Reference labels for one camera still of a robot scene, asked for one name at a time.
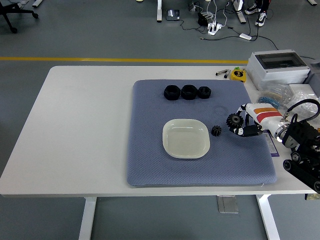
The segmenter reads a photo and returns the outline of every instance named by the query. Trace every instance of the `office chair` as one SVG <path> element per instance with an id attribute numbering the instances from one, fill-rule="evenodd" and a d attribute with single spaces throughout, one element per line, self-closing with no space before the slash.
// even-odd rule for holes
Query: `office chair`
<path id="1" fill-rule="evenodd" d="M 18 6 L 17 3 L 13 3 L 13 4 L 9 4 L 7 6 L 3 6 L 0 2 L 0 15 L 3 15 L 4 19 L 6 20 L 6 22 L 8 23 L 11 32 L 13 32 L 14 34 L 17 33 L 17 29 L 15 27 L 13 27 L 9 21 L 9 18 L 7 17 L 7 14 L 10 13 L 14 13 L 14 14 L 18 14 L 18 13 L 22 13 L 22 14 L 32 14 L 32 16 L 37 19 L 38 18 L 38 14 L 36 14 L 34 11 L 32 10 L 23 10 L 20 9 L 20 7 Z"/>

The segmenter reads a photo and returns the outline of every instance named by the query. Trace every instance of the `yellow floor line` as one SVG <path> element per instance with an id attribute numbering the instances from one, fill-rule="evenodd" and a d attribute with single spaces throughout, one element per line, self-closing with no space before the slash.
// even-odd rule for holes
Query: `yellow floor line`
<path id="1" fill-rule="evenodd" d="M 247 60 L 90 58 L 90 57 L 14 57 L 14 56 L 0 56 L 0 61 L 131 62 L 131 63 L 244 64 L 244 65 L 248 63 Z"/>

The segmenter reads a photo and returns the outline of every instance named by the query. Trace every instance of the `red stripe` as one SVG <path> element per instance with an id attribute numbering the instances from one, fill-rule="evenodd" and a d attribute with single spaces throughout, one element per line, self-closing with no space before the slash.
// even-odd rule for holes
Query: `red stripe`
<path id="1" fill-rule="evenodd" d="M 259 123 L 261 123 L 261 121 L 265 118 L 268 117 L 276 117 L 276 116 L 281 116 L 281 113 L 278 111 L 268 111 L 268 112 L 263 112 L 261 114 L 259 114 L 258 116 L 256 116 L 256 119 L 258 120 Z"/>

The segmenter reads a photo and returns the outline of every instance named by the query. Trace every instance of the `white electrical box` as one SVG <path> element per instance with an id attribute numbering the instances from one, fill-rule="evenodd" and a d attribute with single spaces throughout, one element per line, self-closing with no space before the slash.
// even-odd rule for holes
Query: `white electrical box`
<path id="1" fill-rule="evenodd" d="M 294 50 L 256 51 L 246 72 L 258 90 L 268 83 L 302 84 L 310 68 Z"/>

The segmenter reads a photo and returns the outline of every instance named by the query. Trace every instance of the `pen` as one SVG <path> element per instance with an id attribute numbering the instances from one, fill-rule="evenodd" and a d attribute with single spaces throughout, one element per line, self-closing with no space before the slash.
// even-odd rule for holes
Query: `pen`
<path id="1" fill-rule="evenodd" d="M 224 75 L 224 78 L 225 78 L 225 79 L 229 76 L 230 72 L 231 72 L 231 70 L 228 69 L 228 71 L 227 71 L 227 72 L 225 73 L 225 75 Z"/>
<path id="2" fill-rule="evenodd" d="M 222 70 L 222 71 L 217 71 L 217 72 L 215 73 L 215 75 L 216 75 L 216 76 L 219 76 L 219 75 L 221 75 L 221 74 L 225 74 L 227 71 L 228 71 L 228 69 L 225 69 L 225 70 Z"/>

